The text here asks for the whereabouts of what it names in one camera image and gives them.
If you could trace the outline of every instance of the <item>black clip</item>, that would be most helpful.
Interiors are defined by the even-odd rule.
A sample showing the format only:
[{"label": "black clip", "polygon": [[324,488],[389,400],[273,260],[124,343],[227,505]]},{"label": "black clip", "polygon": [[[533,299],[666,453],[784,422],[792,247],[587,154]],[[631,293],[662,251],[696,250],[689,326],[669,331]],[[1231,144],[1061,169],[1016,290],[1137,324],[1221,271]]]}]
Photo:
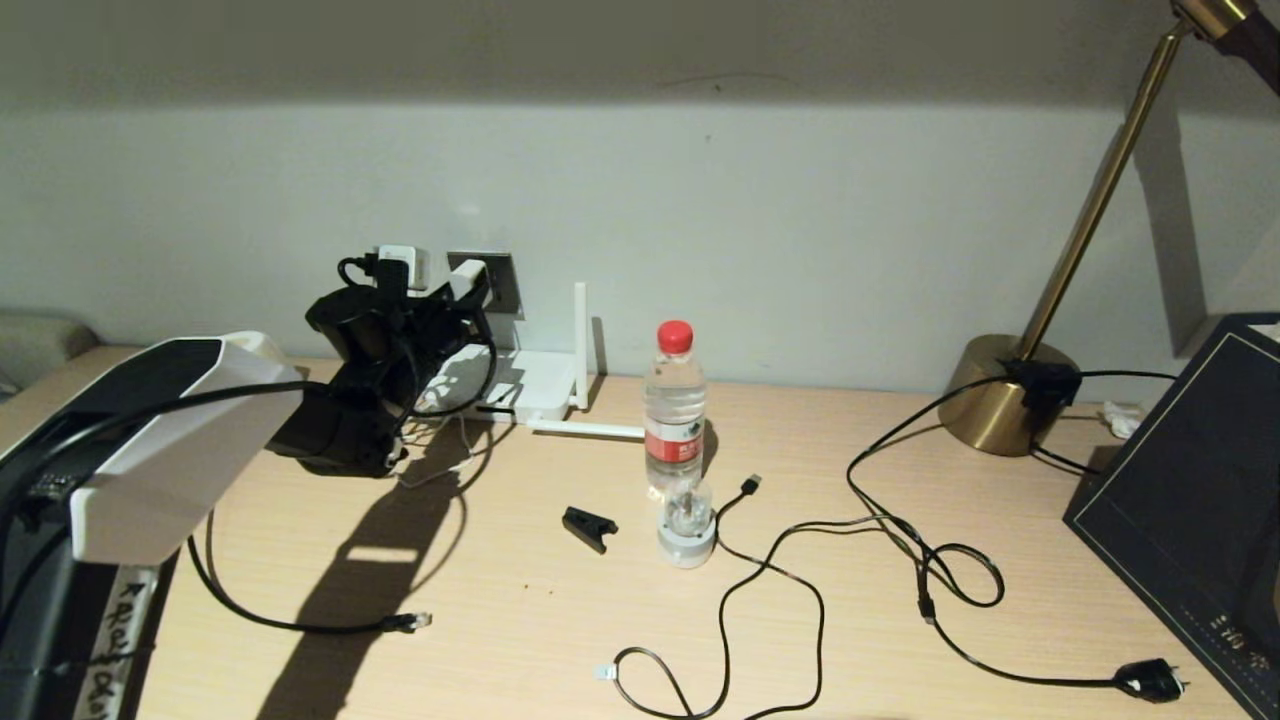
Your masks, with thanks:
[{"label": "black clip", "polygon": [[566,530],[577,536],[577,539],[585,542],[600,555],[604,555],[604,551],[608,550],[604,547],[604,536],[618,532],[618,525],[613,520],[591,515],[586,510],[579,510],[577,507],[567,507],[564,510],[563,523]]}]

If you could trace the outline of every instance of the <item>white router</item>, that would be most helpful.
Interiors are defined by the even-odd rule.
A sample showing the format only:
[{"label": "white router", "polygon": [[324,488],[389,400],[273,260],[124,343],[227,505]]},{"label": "white router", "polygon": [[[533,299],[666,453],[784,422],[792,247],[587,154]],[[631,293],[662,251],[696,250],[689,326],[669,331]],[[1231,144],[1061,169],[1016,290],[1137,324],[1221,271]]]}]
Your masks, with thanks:
[{"label": "white router", "polygon": [[[588,410],[586,283],[573,284],[573,354],[498,350],[498,368],[485,397],[468,407],[467,419],[518,423],[535,432],[643,439],[644,428],[570,423],[570,407]],[[471,398],[489,370],[489,351],[468,345],[444,363],[428,383],[419,407],[444,410]]]}]

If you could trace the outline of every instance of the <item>white wall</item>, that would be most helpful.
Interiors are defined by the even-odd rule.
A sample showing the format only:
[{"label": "white wall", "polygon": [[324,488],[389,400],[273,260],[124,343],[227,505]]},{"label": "white wall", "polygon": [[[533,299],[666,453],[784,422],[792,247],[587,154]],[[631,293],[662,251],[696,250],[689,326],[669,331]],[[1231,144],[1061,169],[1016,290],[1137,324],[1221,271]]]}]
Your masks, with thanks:
[{"label": "white wall", "polygon": [[[938,389],[969,337],[1021,329],[1169,24],[1164,3],[1101,0],[922,3],[929,28],[886,1],[553,3],[585,23],[566,29],[444,3],[421,37],[366,17],[351,40],[333,13],[307,32],[233,3],[56,5],[0,22],[0,307],[317,354],[302,314],[338,258],[415,243],[439,278],[445,250],[500,249],[525,347],[571,346],[584,279],[611,372],[639,372],[680,315],[716,378],[895,389]],[[1001,12],[975,35],[973,13]],[[236,53],[197,41],[209,23]],[[1180,365],[1157,246],[1166,268],[1198,249],[1207,311],[1280,309],[1280,104],[1245,73],[1184,50],[1142,182],[1126,173],[1050,332],[1082,365]],[[1164,293],[1194,306],[1184,279]]]}]

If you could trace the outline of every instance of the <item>lamp base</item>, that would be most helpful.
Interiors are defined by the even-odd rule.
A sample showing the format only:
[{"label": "lamp base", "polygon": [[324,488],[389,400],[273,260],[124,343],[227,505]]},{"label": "lamp base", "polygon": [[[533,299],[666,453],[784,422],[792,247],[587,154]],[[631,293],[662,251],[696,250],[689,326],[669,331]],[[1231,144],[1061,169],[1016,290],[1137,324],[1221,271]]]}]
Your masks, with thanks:
[{"label": "lamp base", "polygon": [[[947,392],[984,378],[1007,374],[1001,361],[1012,360],[1018,336],[984,334],[969,341],[956,365]],[[1033,360],[1079,366],[1060,350],[1041,343]],[[960,442],[989,452],[1020,457],[1029,455],[1062,413],[1060,405],[1023,404],[1027,391],[1012,382],[993,382],[975,387],[938,407],[938,420]]]}]

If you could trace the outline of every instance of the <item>wall socket plate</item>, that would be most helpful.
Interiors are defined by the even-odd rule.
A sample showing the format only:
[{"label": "wall socket plate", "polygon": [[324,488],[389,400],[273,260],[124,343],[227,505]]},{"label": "wall socket plate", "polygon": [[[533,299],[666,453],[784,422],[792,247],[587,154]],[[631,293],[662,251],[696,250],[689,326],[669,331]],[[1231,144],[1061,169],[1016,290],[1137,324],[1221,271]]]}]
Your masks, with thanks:
[{"label": "wall socket plate", "polygon": [[511,252],[449,251],[449,269],[456,270],[467,260],[480,260],[489,270],[493,300],[485,305],[490,313],[520,313],[520,287],[516,283],[516,263]]}]

